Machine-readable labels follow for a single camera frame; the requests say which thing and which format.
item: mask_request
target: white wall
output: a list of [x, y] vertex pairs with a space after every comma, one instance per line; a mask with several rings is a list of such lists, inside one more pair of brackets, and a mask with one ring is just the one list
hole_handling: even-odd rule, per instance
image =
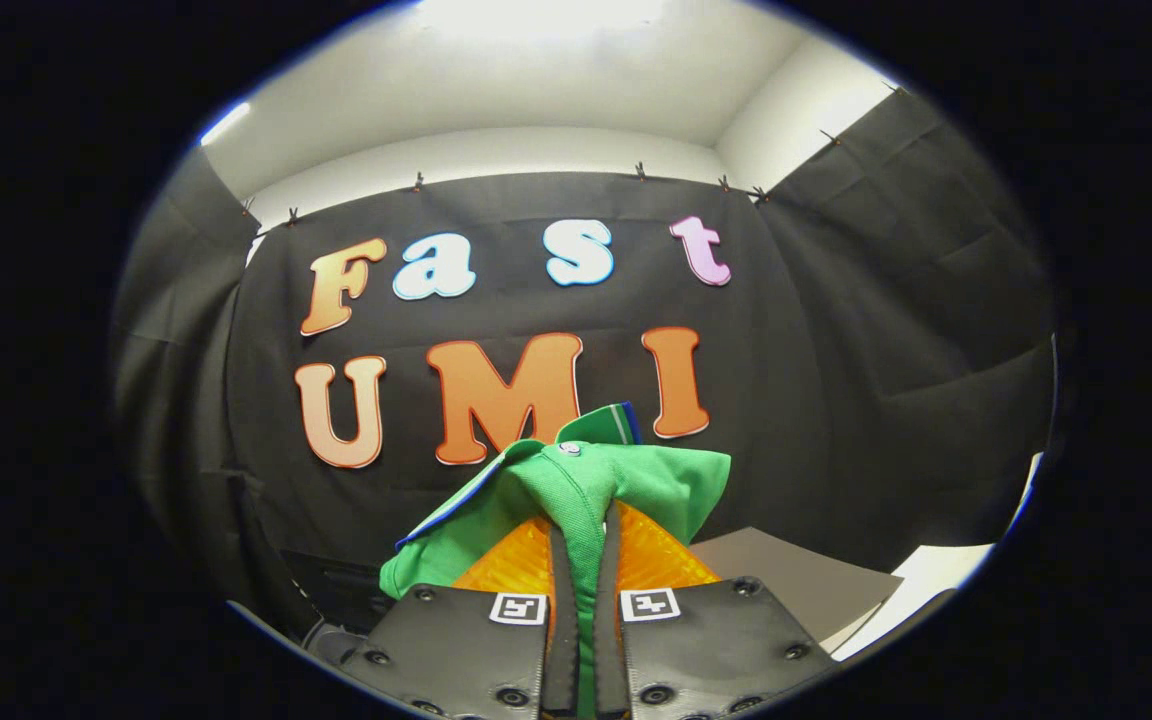
[[340, 202], [425, 183], [536, 172], [635, 173], [717, 183], [727, 169], [710, 147], [638, 132], [594, 128], [499, 128], [394, 142], [294, 174], [255, 194], [251, 213], [262, 230]]
[[873, 106], [890, 88], [888, 79], [846, 50], [808, 37], [772, 74], [718, 138], [728, 181], [742, 190], [768, 190], [812, 158]]

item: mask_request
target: screw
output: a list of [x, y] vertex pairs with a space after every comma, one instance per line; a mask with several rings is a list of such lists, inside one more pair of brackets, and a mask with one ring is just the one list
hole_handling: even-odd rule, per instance
[[649, 705], [660, 705], [660, 703], [668, 702], [673, 697], [673, 691], [664, 685], [652, 685], [645, 689], [643, 694], [639, 694], [639, 697]]
[[763, 589], [763, 584], [760, 584], [758, 579], [755, 578], [740, 578], [736, 579], [736, 584], [732, 585], [732, 589], [735, 589], [736, 594], [749, 597], [760, 591], [760, 589]]
[[526, 694], [516, 691], [516, 689], [513, 688], [506, 688], [503, 691], [498, 692], [497, 699], [506, 703], [509, 707], [522, 707], [526, 705]]
[[745, 710], [745, 707], [753, 707], [758, 703], [763, 702], [760, 697], [746, 697], [744, 700], [736, 702], [736, 705], [732, 705], [732, 712], [740, 712]]
[[433, 712], [434, 715], [441, 715], [444, 713], [444, 708], [434, 705], [433, 702], [417, 700], [414, 702], [412, 705], [424, 710], [425, 712]]

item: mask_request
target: black curtain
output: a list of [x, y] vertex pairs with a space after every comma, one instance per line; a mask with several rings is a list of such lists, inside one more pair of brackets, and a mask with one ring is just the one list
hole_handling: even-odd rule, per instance
[[114, 306], [115, 430], [147, 507], [215, 591], [288, 634], [317, 620], [228, 470], [223, 364], [259, 222], [197, 149], [145, 211]]

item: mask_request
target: blue trim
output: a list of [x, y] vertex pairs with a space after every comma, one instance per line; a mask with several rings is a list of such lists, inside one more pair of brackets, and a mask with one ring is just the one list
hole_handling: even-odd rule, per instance
[[643, 434], [639, 432], [639, 419], [634, 414], [634, 406], [622, 402], [621, 407], [626, 409], [626, 419], [630, 423], [630, 432], [634, 433], [634, 445], [643, 445]]
[[488, 479], [492, 479], [492, 475], [494, 475], [495, 471], [499, 470], [500, 465], [502, 465], [502, 464], [503, 464], [503, 462], [497, 462], [497, 464], [494, 464], [492, 468], [488, 468], [488, 469], [484, 470], [484, 473], [479, 478], [479, 483], [477, 483], [476, 486], [473, 486], [473, 488], [470, 488], [470, 492], [467, 492], [465, 497], [462, 497], [461, 500], [460, 500], [460, 502], [456, 502], [456, 505], [449, 506], [447, 510], [444, 510], [442, 514], [435, 516], [434, 518], [426, 520], [425, 523], [420, 523], [419, 528], [416, 528], [415, 530], [412, 530], [411, 533], [409, 533], [407, 537], [404, 537], [403, 539], [401, 539], [401, 541], [397, 541], [396, 544], [394, 544], [394, 552], [397, 552], [397, 551], [402, 550], [402, 547], [404, 546], [404, 544], [408, 544], [412, 539], [416, 539], [416, 537], [420, 536], [420, 533], [424, 533], [425, 530], [429, 530], [429, 529], [433, 528], [435, 524], [442, 523], [442, 521], [447, 520], [448, 516], [450, 516], [453, 511], [460, 510], [462, 505], [465, 505], [465, 502], [468, 502], [468, 500], [470, 500], [471, 497], [477, 495], [477, 492], [479, 492], [479, 488], [483, 488], [483, 486], [485, 486], [486, 482], [488, 482]]

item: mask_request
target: orange soft pad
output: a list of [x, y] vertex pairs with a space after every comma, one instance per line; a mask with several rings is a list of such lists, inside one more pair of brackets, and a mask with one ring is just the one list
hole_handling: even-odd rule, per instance
[[621, 510], [617, 592], [690, 588], [722, 579], [643, 511], [621, 501], [616, 501], [616, 506]]
[[550, 522], [536, 516], [495, 543], [452, 586], [467, 591], [548, 594], [553, 600], [552, 573]]

